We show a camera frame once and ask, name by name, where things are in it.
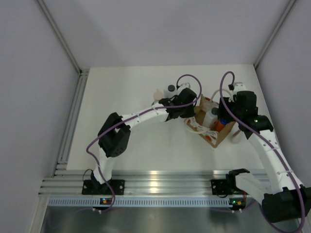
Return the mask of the orange bottle blue cap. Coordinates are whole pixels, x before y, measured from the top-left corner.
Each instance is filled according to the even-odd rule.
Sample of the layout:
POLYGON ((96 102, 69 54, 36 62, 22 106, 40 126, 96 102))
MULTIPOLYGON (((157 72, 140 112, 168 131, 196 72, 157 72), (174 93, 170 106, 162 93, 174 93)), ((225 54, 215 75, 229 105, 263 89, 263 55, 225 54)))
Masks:
POLYGON ((217 131, 217 132, 220 132, 220 131, 222 131, 222 130, 225 128, 225 126, 226 126, 228 123, 230 123, 230 121, 218 120, 217 123, 216 123, 216 125, 215 125, 214 130, 217 131))

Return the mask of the patterned canvas bag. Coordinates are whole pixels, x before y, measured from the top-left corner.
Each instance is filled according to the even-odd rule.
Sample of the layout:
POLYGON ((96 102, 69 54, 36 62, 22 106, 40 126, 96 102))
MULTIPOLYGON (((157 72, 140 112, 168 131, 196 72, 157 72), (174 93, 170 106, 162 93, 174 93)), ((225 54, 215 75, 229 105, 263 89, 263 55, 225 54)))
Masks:
POLYGON ((214 101, 216 94, 227 93, 230 91, 227 89, 217 89, 211 96, 211 98, 202 95, 200 97, 200 103, 195 107, 195 116, 184 120, 186 130, 190 133, 196 134, 207 141, 212 147, 216 148, 218 145, 229 135, 236 122, 232 121, 228 123, 225 128, 217 132, 213 129, 204 127, 203 120, 206 112, 210 111, 214 107, 218 107, 219 103, 214 101))

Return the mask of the green pump bottle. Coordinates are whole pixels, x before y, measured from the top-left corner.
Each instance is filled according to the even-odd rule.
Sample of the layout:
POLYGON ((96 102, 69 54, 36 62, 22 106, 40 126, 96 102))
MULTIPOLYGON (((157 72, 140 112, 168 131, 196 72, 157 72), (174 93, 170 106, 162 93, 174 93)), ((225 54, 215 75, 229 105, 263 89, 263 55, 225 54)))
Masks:
POLYGON ((153 102, 152 105, 158 103, 163 98, 163 93, 157 89, 153 94, 153 102))

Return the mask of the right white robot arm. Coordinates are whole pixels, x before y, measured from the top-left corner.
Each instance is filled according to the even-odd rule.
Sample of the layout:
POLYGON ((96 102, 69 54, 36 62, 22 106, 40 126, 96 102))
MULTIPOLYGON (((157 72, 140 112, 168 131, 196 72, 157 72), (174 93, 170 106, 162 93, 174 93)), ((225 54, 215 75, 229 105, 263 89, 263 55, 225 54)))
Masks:
POLYGON ((240 90, 233 91, 230 97, 220 96, 217 117, 220 121, 237 122, 270 182, 265 185, 249 170, 240 168, 226 175, 227 189, 249 194, 259 203, 270 223, 299 218, 303 224, 311 209, 311 189, 300 181, 286 161, 269 118, 258 114, 256 94, 240 90))

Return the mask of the white bottle black cap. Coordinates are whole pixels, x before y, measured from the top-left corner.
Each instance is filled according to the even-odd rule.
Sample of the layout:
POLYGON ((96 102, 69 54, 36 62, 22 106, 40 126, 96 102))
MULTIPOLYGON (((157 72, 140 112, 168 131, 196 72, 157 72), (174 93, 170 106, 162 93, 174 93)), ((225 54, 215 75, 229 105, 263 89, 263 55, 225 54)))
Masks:
POLYGON ((166 99, 171 99, 178 94, 177 87, 173 84, 168 85, 163 90, 163 97, 166 99))
POLYGON ((202 125, 206 128, 213 129, 218 121, 217 113, 217 107, 214 107, 210 111, 206 112, 202 125))

